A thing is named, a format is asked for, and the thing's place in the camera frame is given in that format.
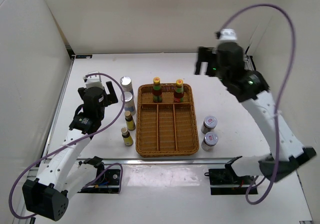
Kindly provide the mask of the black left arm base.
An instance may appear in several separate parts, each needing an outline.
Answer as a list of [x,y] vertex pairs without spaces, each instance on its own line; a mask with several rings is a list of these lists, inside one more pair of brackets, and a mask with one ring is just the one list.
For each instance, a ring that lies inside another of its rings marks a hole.
[[102,175],[93,184],[83,187],[79,193],[102,193],[102,194],[120,194],[123,176],[123,166],[119,163],[113,163],[105,166],[100,157],[88,158],[85,161],[79,161],[82,164],[90,164],[97,169],[96,177]]

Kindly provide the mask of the yellow-cap sauce bottle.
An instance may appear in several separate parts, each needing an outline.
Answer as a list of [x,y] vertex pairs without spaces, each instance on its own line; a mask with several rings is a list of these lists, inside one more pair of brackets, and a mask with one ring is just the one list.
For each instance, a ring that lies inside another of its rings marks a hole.
[[183,87],[183,80],[182,79],[177,79],[176,84],[175,84],[175,90],[173,94],[173,101],[175,103],[181,103],[184,101],[184,87]]
[[152,86],[152,98],[155,103],[160,103],[163,101],[162,93],[163,91],[161,86],[161,80],[159,77],[154,77]]

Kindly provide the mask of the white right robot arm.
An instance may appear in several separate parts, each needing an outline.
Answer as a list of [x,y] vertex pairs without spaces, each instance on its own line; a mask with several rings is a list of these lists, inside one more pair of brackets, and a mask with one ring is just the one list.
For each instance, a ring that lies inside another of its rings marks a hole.
[[264,156],[238,156],[225,164],[225,179],[235,184],[243,176],[264,176],[278,182],[316,157],[313,147],[305,147],[293,134],[274,102],[262,74],[245,68],[244,51],[236,42],[222,42],[216,48],[199,47],[195,74],[203,62],[206,75],[217,77],[227,91],[255,120],[270,153]]

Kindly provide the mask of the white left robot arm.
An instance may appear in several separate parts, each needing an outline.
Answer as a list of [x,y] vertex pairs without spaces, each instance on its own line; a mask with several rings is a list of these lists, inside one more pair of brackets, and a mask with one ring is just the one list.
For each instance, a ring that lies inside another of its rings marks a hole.
[[78,93],[83,104],[78,106],[60,149],[51,153],[52,159],[35,180],[26,180],[22,186],[28,211],[58,221],[64,215],[70,199],[87,184],[99,184],[105,177],[102,160],[89,158],[76,172],[72,166],[83,149],[98,132],[105,116],[105,108],[118,102],[113,84],[100,79],[85,82]]

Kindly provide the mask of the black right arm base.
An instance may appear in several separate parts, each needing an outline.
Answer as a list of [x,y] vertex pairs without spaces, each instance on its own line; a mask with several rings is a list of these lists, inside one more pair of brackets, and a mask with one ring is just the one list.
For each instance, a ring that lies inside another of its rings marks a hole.
[[209,178],[211,195],[245,195],[253,176],[232,177],[225,169],[209,169],[204,173]]

